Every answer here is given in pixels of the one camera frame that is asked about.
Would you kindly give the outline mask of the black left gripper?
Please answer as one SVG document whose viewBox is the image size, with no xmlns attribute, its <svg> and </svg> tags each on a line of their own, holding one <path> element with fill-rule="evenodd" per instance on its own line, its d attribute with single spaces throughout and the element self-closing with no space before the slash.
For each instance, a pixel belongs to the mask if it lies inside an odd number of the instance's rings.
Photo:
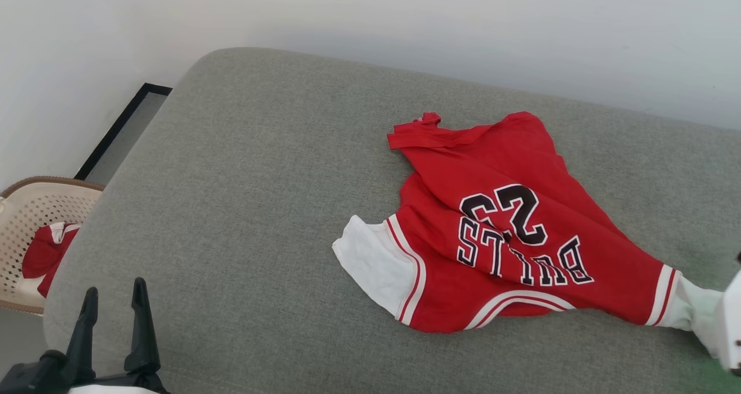
<svg viewBox="0 0 741 394">
<path fill-rule="evenodd" d="M 98 289 L 89 288 L 67 346 L 63 376 L 70 383 L 69 393 L 169 393 L 156 373 L 161 367 L 155 326 L 145 279 L 133 284 L 131 307 L 134 312 L 131 352 L 124 360 L 128 374 L 96 378 L 92 366 L 93 328 L 98 318 Z"/>
</svg>

